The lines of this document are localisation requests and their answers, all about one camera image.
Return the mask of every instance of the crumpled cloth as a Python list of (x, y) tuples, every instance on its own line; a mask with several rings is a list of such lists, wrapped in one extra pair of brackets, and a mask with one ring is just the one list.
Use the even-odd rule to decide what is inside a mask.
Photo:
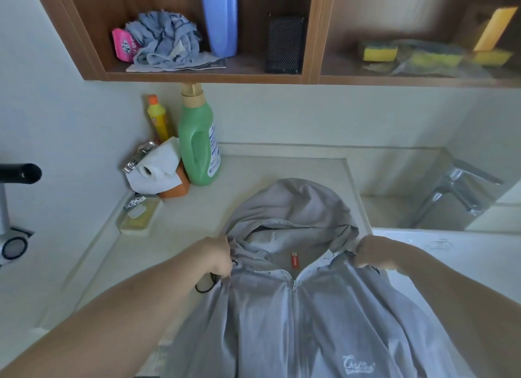
[(181, 68), (199, 56), (201, 34), (194, 23), (179, 13), (140, 13), (139, 19), (127, 23), (125, 29), (141, 46), (134, 64)]

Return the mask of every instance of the wooden cabinet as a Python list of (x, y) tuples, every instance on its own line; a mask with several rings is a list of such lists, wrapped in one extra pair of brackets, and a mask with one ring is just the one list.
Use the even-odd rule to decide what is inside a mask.
[[(521, 86), (508, 67), (494, 79), (380, 76), (354, 55), (361, 39), (420, 38), (447, 42), (466, 8), (474, 3), (521, 4), (521, 0), (238, 0), (239, 51), (226, 69), (130, 73), (115, 54), (111, 30), (140, 12), (165, 9), (197, 23), (207, 37), (201, 0), (41, 0), (84, 79), (106, 81), (227, 82), (271, 84)], [(268, 13), (308, 19), (301, 75), (264, 72)], [(521, 12), (512, 22), (521, 26)], [(521, 53), (519, 33), (509, 31), (509, 49)], [(207, 39), (202, 44), (208, 50)]]

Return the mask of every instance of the person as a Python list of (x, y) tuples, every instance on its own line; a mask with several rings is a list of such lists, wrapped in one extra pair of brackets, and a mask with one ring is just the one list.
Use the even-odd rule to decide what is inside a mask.
[[(407, 275), (479, 378), (519, 376), (519, 304), (427, 252), (385, 237), (364, 237), (354, 265)], [(134, 377), (201, 277), (226, 277), (231, 269), (226, 236), (204, 238), (96, 297), (18, 356), (0, 378)]]

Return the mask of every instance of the plastic bag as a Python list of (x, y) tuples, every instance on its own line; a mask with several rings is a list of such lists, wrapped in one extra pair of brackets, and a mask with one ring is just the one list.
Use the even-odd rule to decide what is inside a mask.
[(438, 74), (460, 79), (492, 78), (481, 65), (472, 62), (461, 47), (443, 43), (401, 39), (396, 59), (390, 63), (373, 63), (365, 69), (388, 76)]

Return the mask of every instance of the black pipe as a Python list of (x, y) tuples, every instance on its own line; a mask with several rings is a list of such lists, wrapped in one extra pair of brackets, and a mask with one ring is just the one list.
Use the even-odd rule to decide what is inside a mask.
[(42, 170), (36, 164), (0, 164), (0, 183), (32, 185), (41, 177)]

